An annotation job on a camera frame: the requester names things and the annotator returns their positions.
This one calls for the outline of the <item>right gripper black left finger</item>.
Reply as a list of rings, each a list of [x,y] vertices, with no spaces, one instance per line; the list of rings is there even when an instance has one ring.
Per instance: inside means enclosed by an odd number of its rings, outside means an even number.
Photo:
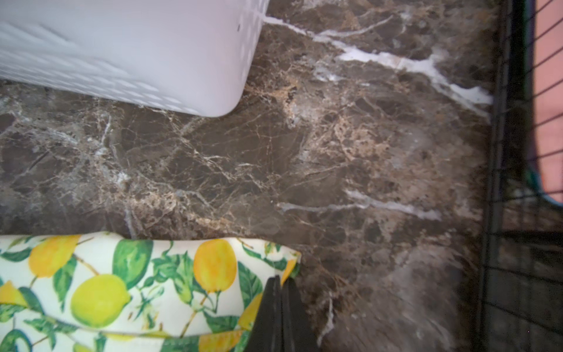
[[[278,276],[268,279],[245,352],[282,350],[282,296]]]

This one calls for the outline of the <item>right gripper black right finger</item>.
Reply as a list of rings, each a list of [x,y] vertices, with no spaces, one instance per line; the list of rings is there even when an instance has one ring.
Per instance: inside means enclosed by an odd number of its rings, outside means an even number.
[[[284,352],[319,352],[299,289],[294,279],[282,286],[282,350]]]

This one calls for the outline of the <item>lemon print skirt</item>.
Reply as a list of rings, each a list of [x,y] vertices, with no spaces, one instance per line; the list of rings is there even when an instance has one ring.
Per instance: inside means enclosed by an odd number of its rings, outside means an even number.
[[[243,351],[300,262],[261,239],[2,236],[1,350]]]

